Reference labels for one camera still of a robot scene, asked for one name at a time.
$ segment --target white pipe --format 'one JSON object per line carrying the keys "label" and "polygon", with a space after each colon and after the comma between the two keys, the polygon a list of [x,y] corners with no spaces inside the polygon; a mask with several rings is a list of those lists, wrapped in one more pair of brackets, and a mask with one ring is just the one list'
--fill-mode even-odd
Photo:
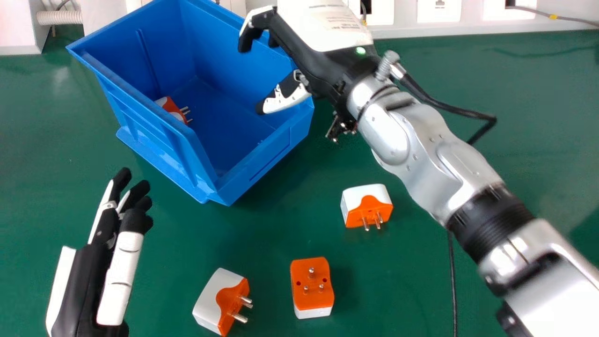
{"label": "white pipe", "polygon": [[42,26],[83,24],[81,11],[40,11],[35,17]]}

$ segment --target robotic hand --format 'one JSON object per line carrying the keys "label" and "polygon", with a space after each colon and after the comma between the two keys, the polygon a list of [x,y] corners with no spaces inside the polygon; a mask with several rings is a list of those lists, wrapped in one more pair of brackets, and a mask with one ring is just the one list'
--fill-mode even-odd
{"label": "robotic hand", "polygon": [[131,171],[123,168],[109,181],[87,245],[62,247],[46,314],[50,337],[129,335],[123,316],[144,235],[153,225],[146,215],[152,206],[148,181],[120,198],[130,180]]}
{"label": "robotic hand", "polygon": [[[379,57],[368,30],[341,0],[279,0],[277,7],[250,11],[239,52],[249,52],[265,29],[269,46],[282,47],[299,70],[276,85],[258,113],[286,109],[310,95],[327,98],[336,109],[327,137],[337,142],[341,133],[359,132],[376,161],[455,235],[489,289],[503,298],[497,318],[508,335],[599,335],[599,271],[450,132],[430,105],[455,107],[428,96],[397,54]],[[458,113],[470,117],[468,110]],[[488,121],[487,130],[494,119]]]}

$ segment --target blue plastic box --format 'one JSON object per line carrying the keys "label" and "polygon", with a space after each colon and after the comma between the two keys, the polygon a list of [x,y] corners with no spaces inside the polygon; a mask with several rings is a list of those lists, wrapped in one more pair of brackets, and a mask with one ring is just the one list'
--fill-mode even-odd
{"label": "blue plastic box", "polygon": [[[97,76],[117,137],[200,203],[233,204],[307,134],[307,100],[272,115],[255,105],[294,69],[268,34],[237,52],[242,18],[209,0],[154,0],[70,44]],[[154,103],[188,106],[186,126]]]}

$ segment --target metal arm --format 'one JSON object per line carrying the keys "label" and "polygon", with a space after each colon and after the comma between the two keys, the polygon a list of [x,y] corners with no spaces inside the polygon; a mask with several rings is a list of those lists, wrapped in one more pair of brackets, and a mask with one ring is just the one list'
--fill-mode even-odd
{"label": "metal arm", "polygon": [[436,109],[393,84],[390,77],[405,81],[407,71],[392,54],[381,60],[340,0],[279,0],[259,12],[246,17],[240,52],[270,31],[269,45],[295,61],[308,91],[334,106],[327,137],[360,132],[377,162],[455,235],[504,299],[497,317],[508,335],[599,335],[598,270],[536,219]]}

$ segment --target metal prong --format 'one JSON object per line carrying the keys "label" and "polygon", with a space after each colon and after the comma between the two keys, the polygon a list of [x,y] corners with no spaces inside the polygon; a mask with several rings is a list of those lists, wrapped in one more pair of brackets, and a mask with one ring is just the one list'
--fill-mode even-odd
{"label": "metal prong", "polygon": [[247,323],[247,317],[245,317],[244,315],[240,315],[240,314],[232,314],[233,318],[236,319],[239,322],[242,322],[243,324]]}
{"label": "metal prong", "polygon": [[252,304],[252,300],[250,300],[250,299],[249,299],[249,298],[247,298],[246,296],[240,296],[240,297],[239,297],[239,299],[240,299],[242,302],[245,302],[245,303],[247,303],[247,304]]}
{"label": "metal prong", "polygon": [[366,222],[366,218],[362,218],[362,223],[364,224],[364,230],[369,231],[370,227],[368,226],[368,223]]}

